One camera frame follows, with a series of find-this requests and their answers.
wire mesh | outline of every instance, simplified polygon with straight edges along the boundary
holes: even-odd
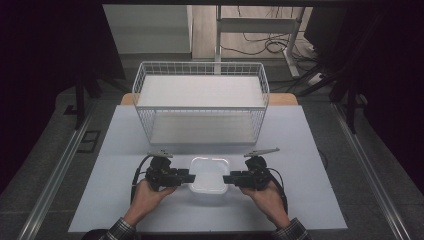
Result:
[[[263,107],[140,107],[137,103],[144,80],[149,75],[256,76],[262,92]],[[268,106],[268,94],[269,87],[263,65],[246,62],[143,62],[133,86],[133,101],[150,143],[215,143],[216,141],[221,144],[227,141],[228,143],[254,144],[258,139]],[[231,139],[218,136],[219,134],[231,135]]]

small white container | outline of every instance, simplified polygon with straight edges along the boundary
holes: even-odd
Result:
[[[191,161],[190,174],[196,175],[194,182],[189,184],[196,196],[220,197],[228,190],[222,177],[230,174],[230,164],[226,159],[196,157]]]

black curtain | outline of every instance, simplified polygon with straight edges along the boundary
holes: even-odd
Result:
[[[358,80],[370,124],[424,193],[423,26],[422,3],[393,5],[365,51]]]
[[[102,5],[96,1],[0,3],[0,190],[55,110],[58,93],[93,71],[125,78]]]

wrist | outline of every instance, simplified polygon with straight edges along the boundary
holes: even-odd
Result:
[[[128,209],[128,212],[124,215],[123,219],[129,225],[135,227],[144,217],[145,217],[144,214],[134,213],[133,211],[131,211],[131,208],[130,208]]]
[[[280,218],[274,219],[273,223],[278,229],[287,228],[288,226],[290,226],[290,220],[287,216],[282,216]]]
[[[287,228],[291,223],[284,210],[275,212],[270,220],[272,220],[272,223],[274,223],[278,229]]]

wall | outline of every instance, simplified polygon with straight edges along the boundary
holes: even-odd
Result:
[[[120,54],[190,53],[191,6],[103,5]]]

